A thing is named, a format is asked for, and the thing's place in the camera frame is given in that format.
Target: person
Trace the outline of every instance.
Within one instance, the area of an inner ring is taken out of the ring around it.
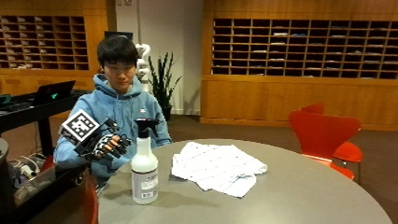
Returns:
[[[78,98],[69,116],[82,109],[98,124],[112,119],[119,127],[117,135],[133,141],[119,158],[102,150],[102,158],[90,161],[90,173],[100,188],[137,152],[138,126],[134,119],[147,118],[159,121],[155,127],[158,136],[150,132],[151,148],[170,144],[171,138],[158,101],[149,92],[142,91],[142,84],[134,76],[138,52],[133,42],[123,36],[106,37],[97,46],[97,57],[104,73],[94,76],[94,91]],[[106,149],[112,147],[112,144],[105,145]],[[74,148],[60,136],[53,152],[53,161],[60,168],[68,169],[86,163],[86,159],[78,156]]]

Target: tabletop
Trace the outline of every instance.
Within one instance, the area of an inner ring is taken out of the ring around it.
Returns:
[[[171,158],[187,142],[234,145],[267,165],[242,198],[203,191],[170,175]],[[131,199],[130,165],[110,177],[100,195],[100,223],[360,223],[390,224],[368,193],[330,167],[279,147],[231,139],[198,139],[153,150],[159,196],[146,205]]]

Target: chair back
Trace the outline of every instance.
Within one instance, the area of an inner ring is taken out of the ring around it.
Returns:
[[[98,223],[98,198],[94,179],[85,175],[85,224]]]
[[[314,114],[323,114],[323,104],[322,103],[315,103],[312,105],[306,105],[299,108],[301,111],[306,111],[309,113]]]
[[[301,153],[328,161],[334,151],[360,128],[355,118],[326,116],[301,110],[290,113],[289,122],[298,137]]]

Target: spray bottle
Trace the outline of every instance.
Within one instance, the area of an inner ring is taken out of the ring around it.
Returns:
[[[158,136],[155,119],[135,119],[138,124],[137,154],[131,159],[131,196],[138,204],[147,204],[158,198],[158,159],[151,153],[149,128]]]

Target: laptop screen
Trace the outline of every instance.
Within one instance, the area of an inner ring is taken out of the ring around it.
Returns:
[[[44,105],[65,99],[70,95],[74,83],[76,80],[72,80],[40,86],[34,94],[32,106]]]

